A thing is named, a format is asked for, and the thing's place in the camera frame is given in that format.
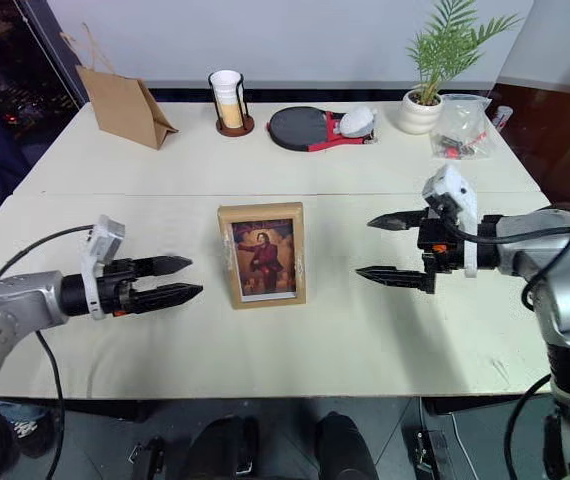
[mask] potted plant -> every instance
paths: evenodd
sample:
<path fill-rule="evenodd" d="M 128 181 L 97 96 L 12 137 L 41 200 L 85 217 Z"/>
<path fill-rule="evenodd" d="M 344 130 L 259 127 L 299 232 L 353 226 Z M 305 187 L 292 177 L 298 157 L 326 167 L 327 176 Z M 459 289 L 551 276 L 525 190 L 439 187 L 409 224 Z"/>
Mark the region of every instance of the potted plant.
<path fill-rule="evenodd" d="M 420 77 L 420 83 L 403 97 L 397 120 L 407 133 L 427 133 L 434 128 L 443 108 L 438 95 L 441 84 L 474 65 L 483 43 L 520 21 L 515 14 L 504 15 L 475 29 L 475 0 L 439 0 L 435 7 L 424 30 L 407 48 Z"/>

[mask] table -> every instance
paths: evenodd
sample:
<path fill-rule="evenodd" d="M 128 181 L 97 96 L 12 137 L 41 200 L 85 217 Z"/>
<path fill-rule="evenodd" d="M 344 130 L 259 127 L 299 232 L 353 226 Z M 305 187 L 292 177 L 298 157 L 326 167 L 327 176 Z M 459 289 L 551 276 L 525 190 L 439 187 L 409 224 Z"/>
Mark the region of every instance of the table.
<path fill-rule="evenodd" d="M 548 371 L 520 279 L 441 275 L 437 294 L 392 289 L 354 273 L 371 264 L 421 268 L 416 231 L 366 222 L 422 206 L 415 194 L 275 196 L 305 208 L 308 303 L 234 311 L 216 219 L 219 205 L 265 197 L 14 195 L 0 209 L 0 266 L 18 249 L 106 213 L 127 226 L 119 257 L 176 253 L 194 264 L 167 281 L 204 286 L 189 303 L 94 322 L 71 319 L 44 335 L 66 397 L 465 395 L 521 392 Z M 481 212 L 539 208 L 536 192 L 479 195 Z M 50 242 L 10 273 L 79 271 L 84 234 Z M 50 365 L 33 336 L 0 372 L 0 396 L 54 397 Z"/>
<path fill-rule="evenodd" d="M 163 103 L 180 132 L 160 151 L 98 130 L 86 104 L 16 189 L 25 194 L 127 195 L 316 195 L 418 193 L 443 164 L 433 159 L 429 137 L 402 133 L 393 125 L 400 102 L 369 103 L 377 114 L 373 145 L 316 153 L 285 150 L 264 128 L 286 104 L 250 104 L 251 134 L 216 133 L 210 103 Z M 344 112 L 357 104 L 315 104 Z M 492 128 L 492 158 L 453 162 L 478 192 L 537 192 L 504 140 Z"/>

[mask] brown paper bag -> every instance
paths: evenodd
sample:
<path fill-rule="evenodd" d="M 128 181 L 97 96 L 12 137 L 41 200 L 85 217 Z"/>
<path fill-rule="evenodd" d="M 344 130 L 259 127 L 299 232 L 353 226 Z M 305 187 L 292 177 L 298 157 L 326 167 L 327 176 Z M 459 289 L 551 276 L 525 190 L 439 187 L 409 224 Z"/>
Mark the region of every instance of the brown paper bag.
<path fill-rule="evenodd" d="M 128 138 L 148 147 L 159 149 L 169 133 L 177 132 L 167 121 L 142 80 L 116 75 L 114 68 L 98 48 L 87 25 L 83 24 L 90 41 L 92 63 L 89 68 L 76 66 L 94 107 L 98 127 L 114 135 Z M 79 42 L 62 33 L 61 37 L 76 54 Z M 103 63 L 111 73 L 97 72 L 96 60 Z"/>

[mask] man in red outfit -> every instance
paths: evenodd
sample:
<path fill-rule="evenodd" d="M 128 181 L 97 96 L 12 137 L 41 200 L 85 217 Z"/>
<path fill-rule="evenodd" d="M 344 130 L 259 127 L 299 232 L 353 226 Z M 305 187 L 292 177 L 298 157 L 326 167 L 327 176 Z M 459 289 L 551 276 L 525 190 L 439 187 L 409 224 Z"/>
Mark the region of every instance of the man in red outfit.
<path fill-rule="evenodd" d="M 265 282 L 265 293 L 275 293 L 278 272 L 283 270 L 283 266 L 278 261 L 278 247 L 270 243 L 269 236 L 264 232 L 259 233 L 256 240 L 258 245 L 249 247 L 239 244 L 238 249 L 254 252 L 254 258 L 249 264 L 251 271 L 260 270 Z"/>

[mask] plant pot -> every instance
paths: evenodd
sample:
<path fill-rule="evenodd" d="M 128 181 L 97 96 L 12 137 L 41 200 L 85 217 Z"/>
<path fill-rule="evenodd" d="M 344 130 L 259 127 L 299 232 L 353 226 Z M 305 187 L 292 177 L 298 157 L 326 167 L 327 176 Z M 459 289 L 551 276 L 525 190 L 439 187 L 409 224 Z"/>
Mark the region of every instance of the plant pot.
<path fill-rule="evenodd" d="M 436 95 L 437 105 L 426 106 L 410 99 L 410 96 L 417 92 L 418 90 L 410 90 L 405 94 L 396 120 L 398 128 L 413 135 L 427 133 L 434 128 L 443 110 L 443 99 L 440 95 Z"/>

